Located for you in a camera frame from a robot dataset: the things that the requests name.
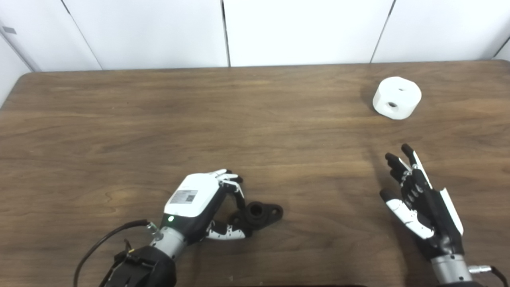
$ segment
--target wooden table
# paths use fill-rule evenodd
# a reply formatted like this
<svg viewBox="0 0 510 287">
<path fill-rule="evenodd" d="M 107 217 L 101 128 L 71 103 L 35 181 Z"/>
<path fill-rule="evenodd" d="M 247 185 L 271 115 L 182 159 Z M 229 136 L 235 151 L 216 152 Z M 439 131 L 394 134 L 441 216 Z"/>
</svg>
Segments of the wooden table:
<svg viewBox="0 0 510 287">
<path fill-rule="evenodd" d="M 390 76 L 423 92 L 403 121 L 371 107 Z M 0 285 L 69 286 L 108 231 L 159 223 L 187 174 L 229 168 L 248 201 L 278 203 L 284 219 L 187 248 L 178 286 L 435 286 L 378 195 L 397 189 L 384 154 L 404 142 L 448 187 L 468 263 L 510 276 L 509 91 L 503 61 L 25 75 L 0 110 Z M 227 200 L 219 218 L 234 209 Z M 113 237 L 80 286 L 97 286 L 125 237 L 150 242 L 143 229 Z"/>
</svg>

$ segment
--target qr code label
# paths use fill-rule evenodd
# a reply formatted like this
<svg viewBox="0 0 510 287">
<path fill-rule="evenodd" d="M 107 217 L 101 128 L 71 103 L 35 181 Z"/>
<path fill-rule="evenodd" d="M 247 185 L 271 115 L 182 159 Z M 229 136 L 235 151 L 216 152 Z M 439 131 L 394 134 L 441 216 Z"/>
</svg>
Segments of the qr code label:
<svg viewBox="0 0 510 287">
<path fill-rule="evenodd" d="M 191 204 L 197 193 L 198 190 L 177 190 L 173 194 L 170 203 Z"/>
</svg>

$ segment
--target metal cylinder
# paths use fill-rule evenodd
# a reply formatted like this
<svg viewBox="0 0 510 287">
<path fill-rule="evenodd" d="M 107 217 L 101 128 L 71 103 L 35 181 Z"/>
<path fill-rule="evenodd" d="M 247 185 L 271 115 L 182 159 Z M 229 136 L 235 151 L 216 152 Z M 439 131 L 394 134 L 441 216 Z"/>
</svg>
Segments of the metal cylinder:
<svg viewBox="0 0 510 287">
<path fill-rule="evenodd" d="M 160 232 L 163 237 L 160 240 L 155 238 L 150 245 L 176 261 L 186 246 L 184 236 L 170 227 L 163 227 Z"/>
<path fill-rule="evenodd" d="M 433 258 L 432 268 L 441 285 L 463 281 L 473 281 L 464 256 L 450 254 Z"/>
<path fill-rule="evenodd" d="M 159 228 L 156 226 L 156 224 L 154 224 L 152 222 L 149 223 L 149 225 L 147 225 L 147 229 L 150 231 L 151 235 L 154 237 L 154 239 L 156 241 L 159 241 L 163 238 L 163 234 L 161 233 Z"/>
</svg>

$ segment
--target white wall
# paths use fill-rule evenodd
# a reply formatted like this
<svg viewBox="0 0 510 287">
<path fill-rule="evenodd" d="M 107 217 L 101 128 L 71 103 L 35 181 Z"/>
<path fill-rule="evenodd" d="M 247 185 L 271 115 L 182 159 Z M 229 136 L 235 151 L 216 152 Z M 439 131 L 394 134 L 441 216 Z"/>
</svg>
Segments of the white wall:
<svg viewBox="0 0 510 287">
<path fill-rule="evenodd" d="M 397 0 L 373 62 L 491 59 L 509 36 L 509 0 Z"/>
<path fill-rule="evenodd" d="M 510 0 L 63 2 L 0 0 L 35 71 L 478 60 L 510 36 Z"/>
<path fill-rule="evenodd" d="M 0 0 L 3 35 L 35 71 L 101 69 L 60 0 Z"/>
<path fill-rule="evenodd" d="M 232 66 L 368 63 L 393 0 L 224 0 Z"/>
<path fill-rule="evenodd" d="M 103 69 L 228 66 L 220 0 L 64 0 Z"/>
<path fill-rule="evenodd" d="M 0 35 L 0 106 L 4 103 L 16 81 L 30 69 Z"/>
</svg>

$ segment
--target cable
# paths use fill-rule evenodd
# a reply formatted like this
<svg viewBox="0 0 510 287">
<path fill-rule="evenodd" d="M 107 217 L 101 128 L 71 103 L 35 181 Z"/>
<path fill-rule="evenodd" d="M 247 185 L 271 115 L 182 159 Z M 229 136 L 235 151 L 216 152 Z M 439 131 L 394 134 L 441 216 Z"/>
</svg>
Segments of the cable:
<svg viewBox="0 0 510 287">
<path fill-rule="evenodd" d="M 503 286 L 504 287 L 508 287 L 508 281 L 506 280 L 506 277 L 505 275 L 503 275 L 503 273 L 501 273 L 496 267 L 494 266 L 491 266 L 491 272 L 496 275 L 500 280 L 501 282 L 503 282 Z"/>
<path fill-rule="evenodd" d="M 82 260 L 80 260 L 80 263 L 78 263 L 78 266 L 76 267 L 76 270 L 74 272 L 74 279 L 72 281 L 73 287 L 78 287 L 78 277 L 80 276 L 80 270 L 82 269 L 83 264 L 87 259 L 92 255 L 92 253 L 101 245 L 103 244 L 108 238 L 112 237 L 113 235 L 129 228 L 137 227 L 137 226 L 147 226 L 150 222 L 146 219 L 142 220 L 135 220 L 128 223 L 125 223 L 124 225 L 117 227 L 116 229 L 110 231 L 108 234 L 106 234 L 103 238 L 101 238 L 90 250 L 85 253 L 85 256 L 83 256 Z"/>
</svg>

